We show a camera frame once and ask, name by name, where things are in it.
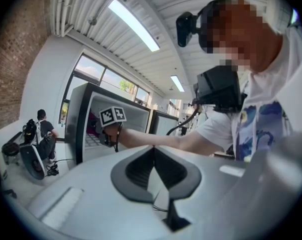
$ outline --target tree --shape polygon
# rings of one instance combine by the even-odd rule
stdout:
[[[135,91],[135,85],[125,79],[122,79],[120,82],[119,82],[119,86],[120,86],[120,89],[129,93],[129,94],[134,94],[134,91]]]

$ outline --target black backpack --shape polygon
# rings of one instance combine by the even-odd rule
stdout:
[[[23,144],[31,144],[37,135],[37,126],[33,119],[30,119],[25,126],[23,126],[23,136],[24,143]]]

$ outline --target brick wall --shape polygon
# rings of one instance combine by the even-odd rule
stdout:
[[[0,129],[17,121],[29,70],[50,32],[50,0],[16,0],[0,25]]]

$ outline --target window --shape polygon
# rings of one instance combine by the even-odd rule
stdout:
[[[136,84],[123,78],[106,66],[81,55],[66,86],[60,109],[59,123],[65,122],[68,114],[69,101],[74,88],[86,83],[100,86],[130,101],[147,106],[149,93]]]
[[[68,102],[63,102],[62,103],[62,109],[61,109],[61,116],[60,116],[60,121],[65,123],[67,119],[67,114],[68,114],[68,108],[69,108],[69,103]]]
[[[133,97],[137,88],[137,86],[132,82],[124,79],[109,69],[105,71],[100,83],[100,87],[130,101],[134,100]]]
[[[97,82],[100,81],[100,78],[103,74],[105,67],[93,61],[92,59],[82,55],[77,62],[74,71],[89,77]]]
[[[299,16],[298,16],[297,11],[295,9],[292,9],[291,19],[290,19],[290,22],[289,22],[288,26],[295,23],[298,19],[299,19]]]
[[[146,107],[148,104],[148,99],[149,99],[149,93],[143,90],[142,88],[138,87],[135,96],[135,102]]]
[[[96,61],[82,55],[78,60],[75,68],[70,76],[68,84],[66,86],[61,109],[59,123],[65,122],[68,114],[69,101],[74,88],[77,88],[86,83],[92,83],[98,85],[100,78],[105,71],[105,66],[100,65]]]
[[[170,99],[167,114],[176,117],[179,113],[180,99]]]

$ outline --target person sitting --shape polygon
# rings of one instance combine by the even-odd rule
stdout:
[[[41,137],[43,138],[37,149],[41,160],[48,158],[53,163],[56,160],[56,138],[59,137],[59,133],[54,129],[53,125],[47,121],[46,112],[40,109],[37,112],[37,119],[41,126]]]

